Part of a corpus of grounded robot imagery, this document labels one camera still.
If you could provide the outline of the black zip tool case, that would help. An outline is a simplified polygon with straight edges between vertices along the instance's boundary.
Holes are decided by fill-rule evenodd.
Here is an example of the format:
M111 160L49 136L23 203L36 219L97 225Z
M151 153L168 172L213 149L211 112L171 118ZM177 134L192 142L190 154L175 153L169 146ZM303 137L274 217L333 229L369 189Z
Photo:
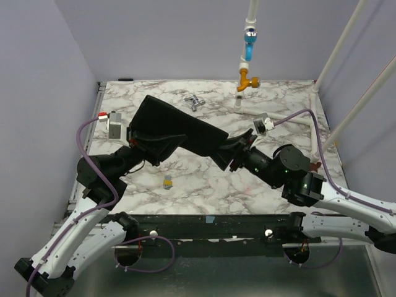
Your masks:
M173 105L147 95L129 127L148 136L187 136L181 147L201 157L208 157L224 143L228 133L195 118Z

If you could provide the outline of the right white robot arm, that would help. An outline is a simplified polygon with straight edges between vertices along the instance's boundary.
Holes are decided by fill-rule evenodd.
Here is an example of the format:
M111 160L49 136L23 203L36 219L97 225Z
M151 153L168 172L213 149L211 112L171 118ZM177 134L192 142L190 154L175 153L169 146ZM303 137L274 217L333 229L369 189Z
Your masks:
M293 205L339 213L329 226L308 215L300 222L287 224L284 230L289 241L297 243L326 231L328 236L354 238L380 251L395 253L395 203L351 191L312 172L310 159L294 145L284 145L268 157L253 146L255 139L251 129L227 139L212 159L222 170L247 169L271 188L282 189L282 197Z

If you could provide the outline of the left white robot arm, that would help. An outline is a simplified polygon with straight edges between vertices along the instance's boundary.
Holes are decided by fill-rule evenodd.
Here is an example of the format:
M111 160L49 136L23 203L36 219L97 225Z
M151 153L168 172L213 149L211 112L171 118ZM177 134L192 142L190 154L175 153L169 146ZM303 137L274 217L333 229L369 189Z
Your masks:
M133 132L124 138L123 146L111 154L83 154L77 165L77 181L84 186L85 197L43 248L15 264L15 270L27 281L27 296L32 288L42 296L65 296L79 274L113 246L159 238L156 231L141 233L138 222L125 212L114 215L99 234L89 237L122 198L127 185L121 177L145 161L158 166L187 135Z

